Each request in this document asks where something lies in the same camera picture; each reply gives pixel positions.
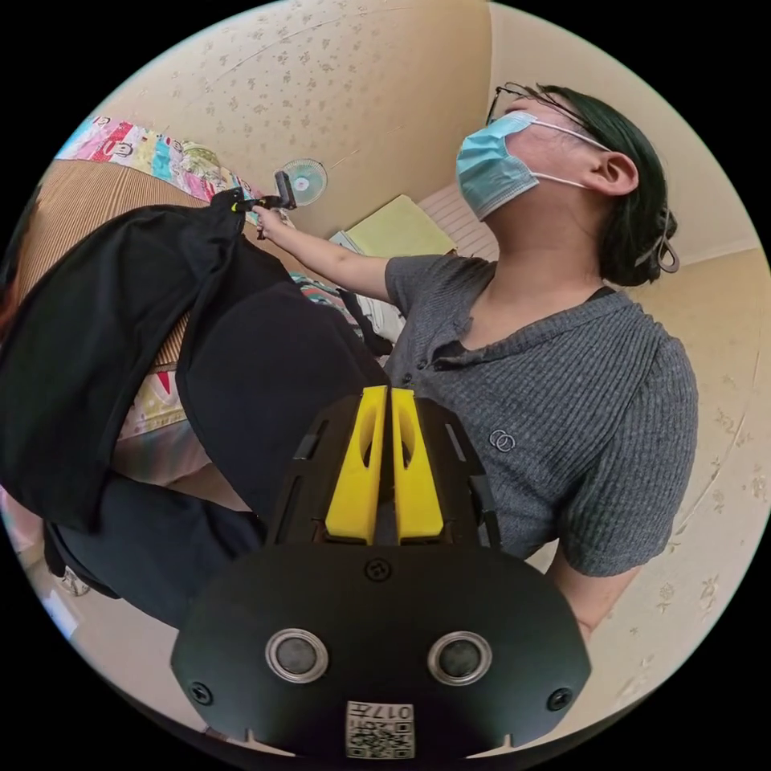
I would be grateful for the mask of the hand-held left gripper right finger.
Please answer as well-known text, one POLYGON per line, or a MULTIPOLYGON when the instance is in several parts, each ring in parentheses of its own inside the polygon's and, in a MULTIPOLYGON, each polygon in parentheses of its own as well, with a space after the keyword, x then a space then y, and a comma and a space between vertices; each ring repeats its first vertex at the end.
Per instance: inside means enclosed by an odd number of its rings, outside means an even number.
POLYGON ((391 390, 391 415, 397 538, 436 539, 444 520, 412 391, 391 390))

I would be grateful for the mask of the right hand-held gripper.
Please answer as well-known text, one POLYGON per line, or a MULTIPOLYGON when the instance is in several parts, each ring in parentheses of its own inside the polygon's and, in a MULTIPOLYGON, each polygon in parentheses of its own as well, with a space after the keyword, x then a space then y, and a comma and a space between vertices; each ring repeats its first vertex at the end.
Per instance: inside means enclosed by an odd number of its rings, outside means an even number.
POLYGON ((262 206, 268 209, 279 209, 279 198, 275 195, 259 195, 255 198, 253 195, 245 193, 243 190, 239 190, 237 194, 234 194, 234 199, 230 204, 230 210, 239 215, 244 215, 247 219, 252 220, 258 231, 258 238, 260 238, 260 231, 258 228, 259 222, 255 215, 251 212, 253 206, 262 206))

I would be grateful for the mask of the person's right hand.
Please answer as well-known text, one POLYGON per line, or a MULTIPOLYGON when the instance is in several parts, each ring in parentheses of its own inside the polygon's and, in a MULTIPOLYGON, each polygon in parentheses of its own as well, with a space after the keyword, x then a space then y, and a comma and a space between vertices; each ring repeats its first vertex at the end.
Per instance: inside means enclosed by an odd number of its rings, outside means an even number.
POLYGON ((285 236, 291 229, 281 210, 253 206, 251 212, 258 219, 261 239, 278 243, 278 239, 285 236))

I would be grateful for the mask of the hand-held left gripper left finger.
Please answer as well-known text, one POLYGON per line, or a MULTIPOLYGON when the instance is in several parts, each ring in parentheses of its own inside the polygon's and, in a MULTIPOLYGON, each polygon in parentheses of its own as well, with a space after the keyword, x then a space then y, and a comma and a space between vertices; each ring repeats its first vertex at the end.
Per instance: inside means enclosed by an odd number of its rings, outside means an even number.
POLYGON ((371 545, 381 482, 388 387, 364 389, 325 518, 333 539, 371 545))

